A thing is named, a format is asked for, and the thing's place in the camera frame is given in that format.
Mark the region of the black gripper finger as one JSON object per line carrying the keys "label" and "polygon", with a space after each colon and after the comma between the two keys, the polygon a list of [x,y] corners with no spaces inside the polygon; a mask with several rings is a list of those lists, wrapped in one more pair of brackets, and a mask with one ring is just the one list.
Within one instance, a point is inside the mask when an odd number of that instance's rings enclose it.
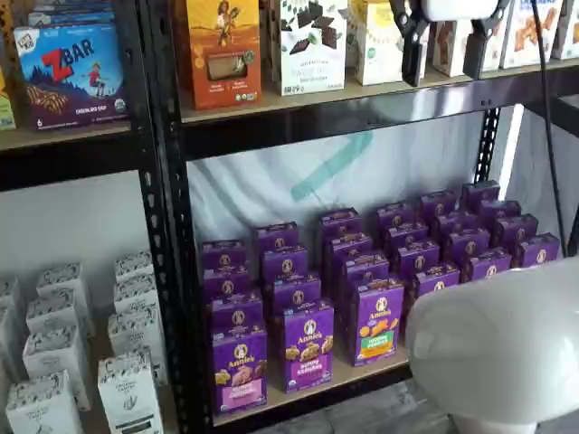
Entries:
{"label": "black gripper finger", "polygon": [[421,37],[430,22],[420,1],[391,0],[390,6],[396,26],[403,37],[403,81],[417,87],[420,83],[422,60]]}
{"label": "black gripper finger", "polygon": [[467,39],[463,72],[474,80],[478,80],[483,72],[489,39],[504,17],[508,5],[509,0],[498,0],[491,14],[471,20],[472,33]]}

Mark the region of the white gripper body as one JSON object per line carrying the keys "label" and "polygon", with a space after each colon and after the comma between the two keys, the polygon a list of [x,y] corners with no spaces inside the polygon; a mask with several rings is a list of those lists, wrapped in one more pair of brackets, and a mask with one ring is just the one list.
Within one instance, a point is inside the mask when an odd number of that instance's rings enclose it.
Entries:
{"label": "white gripper body", "polygon": [[423,0],[422,10],[429,21],[475,20],[490,17],[497,0]]}

